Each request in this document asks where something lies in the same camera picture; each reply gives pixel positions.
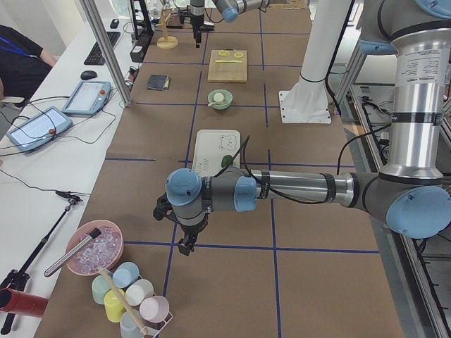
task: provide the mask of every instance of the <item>green lime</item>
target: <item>green lime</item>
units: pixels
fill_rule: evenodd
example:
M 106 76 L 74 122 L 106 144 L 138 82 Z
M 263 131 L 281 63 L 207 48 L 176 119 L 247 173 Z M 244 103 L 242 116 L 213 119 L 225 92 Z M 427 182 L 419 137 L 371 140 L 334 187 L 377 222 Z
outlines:
M 229 165 L 233 164 L 233 156 L 232 155 L 225 155 L 221 161 L 221 167 L 225 168 Z

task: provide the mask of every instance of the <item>computer mouse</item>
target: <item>computer mouse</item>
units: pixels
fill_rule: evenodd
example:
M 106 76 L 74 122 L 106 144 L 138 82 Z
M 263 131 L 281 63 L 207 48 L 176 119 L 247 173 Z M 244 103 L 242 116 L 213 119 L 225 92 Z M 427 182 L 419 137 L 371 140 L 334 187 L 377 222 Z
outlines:
M 94 79 L 95 77 L 97 77 L 97 73 L 94 72 L 93 70 L 85 70 L 80 75 L 80 79 L 82 79 L 82 80 Z

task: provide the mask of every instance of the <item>pink cup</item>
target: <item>pink cup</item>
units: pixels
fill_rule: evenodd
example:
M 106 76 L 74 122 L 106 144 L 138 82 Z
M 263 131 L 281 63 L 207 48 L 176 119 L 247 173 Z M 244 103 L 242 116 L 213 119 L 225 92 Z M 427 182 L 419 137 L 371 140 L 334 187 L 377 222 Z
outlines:
M 163 296 L 153 296 L 142 301 L 140 315 L 151 323 L 162 322 L 169 314 L 169 302 Z

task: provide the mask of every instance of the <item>black keyboard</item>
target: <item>black keyboard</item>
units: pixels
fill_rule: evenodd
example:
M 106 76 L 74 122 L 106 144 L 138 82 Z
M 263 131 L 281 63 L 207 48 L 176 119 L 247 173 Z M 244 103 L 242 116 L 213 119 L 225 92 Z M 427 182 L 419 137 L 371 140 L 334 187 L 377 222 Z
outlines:
M 110 40 L 111 46 L 114 47 L 116 42 L 119 40 L 121 32 L 106 32 L 106 33 Z M 101 54 L 101 50 L 100 50 L 99 44 L 97 42 L 92 47 L 84 64 L 85 65 L 103 65 L 103 64 L 105 64 L 105 59 Z

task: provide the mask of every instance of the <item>robotic arm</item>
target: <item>robotic arm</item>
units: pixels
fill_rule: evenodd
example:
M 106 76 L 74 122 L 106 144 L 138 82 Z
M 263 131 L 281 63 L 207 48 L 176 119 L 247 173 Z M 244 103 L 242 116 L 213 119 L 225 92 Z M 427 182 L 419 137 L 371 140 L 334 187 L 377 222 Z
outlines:
M 213 0 L 214 5 L 227 23 L 233 22 L 239 14 L 251 9 L 266 8 L 269 0 Z M 189 17 L 196 41 L 196 48 L 202 43 L 202 26 L 204 25 L 205 0 L 190 0 Z
M 231 3 L 241 13 L 237 2 L 215 2 L 223 15 Z M 361 49 L 398 54 L 388 163 L 379 173 L 341 176 L 229 168 L 218 177 L 200 178 L 189 169 L 176 170 L 166 181 L 154 217 L 180 224 L 185 233 L 180 252 L 194 250 L 209 213 L 252 211 L 258 199 L 268 197 L 305 204 L 337 202 L 366 211 L 415 239 L 433 236 L 450 224 L 451 197 L 441 188 L 443 175 L 435 159 L 450 57 L 451 1 L 367 1 L 363 19 Z

